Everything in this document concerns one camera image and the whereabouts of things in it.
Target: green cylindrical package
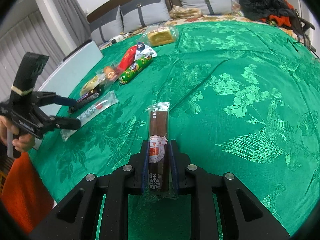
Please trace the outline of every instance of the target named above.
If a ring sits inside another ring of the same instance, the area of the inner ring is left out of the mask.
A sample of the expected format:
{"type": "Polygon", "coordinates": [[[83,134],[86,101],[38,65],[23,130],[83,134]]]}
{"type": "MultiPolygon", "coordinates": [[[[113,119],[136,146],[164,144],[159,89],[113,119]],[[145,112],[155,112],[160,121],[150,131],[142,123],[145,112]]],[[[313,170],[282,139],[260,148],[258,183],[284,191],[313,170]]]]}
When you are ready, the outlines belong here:
{"type": "Polygon", "coordinates": [[[150,54],[143,55],[142,58],[136,60],[126,71],[119,77],[121,84],[129,83],[138,73],[150,64],[152,56],[150,54]]]}

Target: white flower logo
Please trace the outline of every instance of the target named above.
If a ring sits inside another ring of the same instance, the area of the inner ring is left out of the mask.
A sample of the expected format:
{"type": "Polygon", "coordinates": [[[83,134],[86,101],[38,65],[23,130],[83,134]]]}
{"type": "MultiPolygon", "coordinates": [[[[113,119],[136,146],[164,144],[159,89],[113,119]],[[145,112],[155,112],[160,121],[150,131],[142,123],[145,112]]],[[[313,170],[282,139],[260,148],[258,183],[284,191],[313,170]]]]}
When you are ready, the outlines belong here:
{"type": "Polygon", "coordinates": [[[153,179],[150,180],[150,182],[149,182],[149,187],[150,188],[156,189],[156,188],[159,188],[159,186],[160,186],[159,179],[153,178],[153,179]]]}

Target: curtain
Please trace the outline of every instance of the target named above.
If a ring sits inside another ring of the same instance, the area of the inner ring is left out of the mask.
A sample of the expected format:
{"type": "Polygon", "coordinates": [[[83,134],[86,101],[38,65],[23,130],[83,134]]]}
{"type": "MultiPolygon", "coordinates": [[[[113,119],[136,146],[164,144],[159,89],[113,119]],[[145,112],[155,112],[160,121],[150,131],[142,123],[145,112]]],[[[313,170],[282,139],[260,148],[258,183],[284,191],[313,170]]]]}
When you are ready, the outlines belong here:
{"type": "Polygon", "coordinates": [[[77,0],[53,0],[58,13],[77,46],[90,38],[87,18],[77,0]]]}
{"type": "Polygon", "coordinates": [[[10,95],[15,74],[24,54],[28,51],[50,57],[42,74],[38,77],[36,90],[64,58],[40,11],[24,18],[0,38],[0,100],[10,95]]]}

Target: orange clothing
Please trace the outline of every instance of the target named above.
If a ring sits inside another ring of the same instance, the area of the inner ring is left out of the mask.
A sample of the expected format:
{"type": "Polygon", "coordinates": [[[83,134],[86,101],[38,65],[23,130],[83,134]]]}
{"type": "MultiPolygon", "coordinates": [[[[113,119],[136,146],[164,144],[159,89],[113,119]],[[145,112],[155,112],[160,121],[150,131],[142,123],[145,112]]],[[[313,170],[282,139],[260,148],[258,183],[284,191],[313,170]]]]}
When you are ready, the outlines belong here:
{"type": "MultiPolygon", "coordinates": [[[[289,6],[290,9],[294,9],[294,7],[287,2],[287,0],[285,0],[287,5],[289,6]]],[[[269,21],[274,21],[277,23],[277,26],[280,27],[282,25],[286,25],[288,27],[291,27],[291,23],[290,23],[290,19],[289,17],[286,17],[286,16],[281,16],[281,17],[278,17],[278,16],[275,16],[275,15],[269,15],[268,18],[262,18],[260,19],[261,21],[263,22],[266,22],[267,20],[269,21]]]]}
{"type": "Polygon", "coordinates": [[[22,153],[13,162],[0,198],[8,213],[26,234],[48,215],[54,203],[28,153],[22,153]]]}

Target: silver bolt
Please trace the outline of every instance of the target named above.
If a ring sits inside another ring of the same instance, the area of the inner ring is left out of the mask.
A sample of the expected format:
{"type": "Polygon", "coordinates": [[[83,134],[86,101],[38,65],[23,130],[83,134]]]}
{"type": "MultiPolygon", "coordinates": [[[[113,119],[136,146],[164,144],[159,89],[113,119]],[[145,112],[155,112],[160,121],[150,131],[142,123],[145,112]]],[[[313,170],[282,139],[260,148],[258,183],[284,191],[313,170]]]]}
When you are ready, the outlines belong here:
{"type": "Polygon", "coordinates": [[[189,171],[195,171],[198,167],[196,165],[194,165],[194,164],[189,164],[187,166],[187,168],[188,168],[189,171]]]}
{"type": "Polygon", "coordinates": [[[234,176],[232,173],[230,173],[230,172],[226,173],[224,176],[225,176],[226,179],[228,179],[228,180],[233,180],[233,179],[235,178],[235,176],[234,176]]]}
{"type": "Polygon", "coordinates": [[[123,166],[122,168],[124,171],[131,171],[132,170],[132,166],[130,164],[127,164],[125,166],[123,166]]]}
{"type": "Polygon", "coordinates": [[[96,176],[94,174],[88,174],[87,176],[85,176],[85,180],[87,181],[92,181],[94,180],[96,176]]]}

